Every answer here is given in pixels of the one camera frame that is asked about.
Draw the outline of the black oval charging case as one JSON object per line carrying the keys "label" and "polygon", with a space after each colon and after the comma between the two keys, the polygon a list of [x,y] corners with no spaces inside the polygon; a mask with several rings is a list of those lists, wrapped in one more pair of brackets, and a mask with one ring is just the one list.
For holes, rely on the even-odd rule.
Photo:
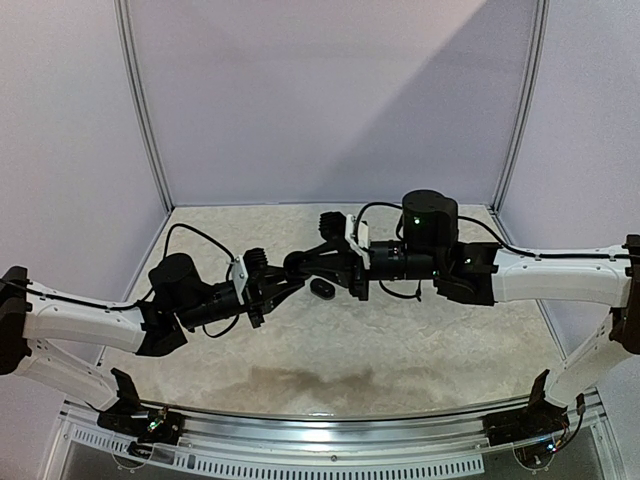
{"label": "black oval charging case", "polygon": [[335,286],[321,278],[315,278],[311,281],[310,291],[312,294],[323,300],[331,300],[336,295]]}

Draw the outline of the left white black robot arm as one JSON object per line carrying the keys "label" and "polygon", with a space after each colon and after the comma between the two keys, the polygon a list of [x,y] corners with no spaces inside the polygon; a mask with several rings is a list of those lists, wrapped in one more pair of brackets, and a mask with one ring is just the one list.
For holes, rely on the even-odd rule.
{"label": "left white black robot arm", "polygon": [[266,314],[301,289],[307,275],[271,266],[263,250],[231,263],[230,279],[205,283],[185,253],[163,258],[149,273],[152,299],[131,304],[57,293],[28,278],[21,266],[1,277],[1,372],[20,375],[77,397],[128,434],[148,426],[148,412],[132,398],[127,376],[104,375],[49,345],[67,340],[163,357],[185,345],[187,332],[245,314],[259,327]]}

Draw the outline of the black round charging case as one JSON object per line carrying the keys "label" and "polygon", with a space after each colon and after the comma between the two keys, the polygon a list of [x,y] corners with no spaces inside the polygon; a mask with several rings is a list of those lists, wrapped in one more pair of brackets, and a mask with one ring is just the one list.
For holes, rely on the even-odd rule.
{"label": "black round charging case", "polygon": [[285,277],[288,281],[306,281],[311,275],[304,271],[306,254],[302,251],[289,253],[283,261]]}

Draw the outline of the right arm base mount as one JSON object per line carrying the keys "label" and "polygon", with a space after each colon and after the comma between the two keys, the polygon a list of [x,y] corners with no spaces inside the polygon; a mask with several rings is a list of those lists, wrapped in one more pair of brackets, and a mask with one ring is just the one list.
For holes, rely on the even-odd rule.
{"label": "right arm base mount", "polygon": [[568,422],[568,407],[550,403],[545,393],[549,369],[534,380],[524,407],[490,413],[482,425],[491,446],[519,442],[563,430]]}

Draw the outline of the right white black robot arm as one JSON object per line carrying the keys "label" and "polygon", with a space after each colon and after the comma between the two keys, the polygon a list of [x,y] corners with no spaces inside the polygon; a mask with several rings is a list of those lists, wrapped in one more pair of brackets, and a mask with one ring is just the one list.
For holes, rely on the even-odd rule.
{"label": "right white black robot arm", "polygon": [[536,379],[517,427],[537,436],[552,424],[555,407],[572,403],[618,364],[639,353],[639,237],[591,250],[526,250],[500,237],[459,239],[458,204],[433,190],[404,195],[398,241],[372,241],[360,215],[328,212],[319,231],[324,244],[289,263],[366,300],[372,281],[429,280],[438,295],[465,305],[521,300],[605,305],[601,326],[560,366]]}

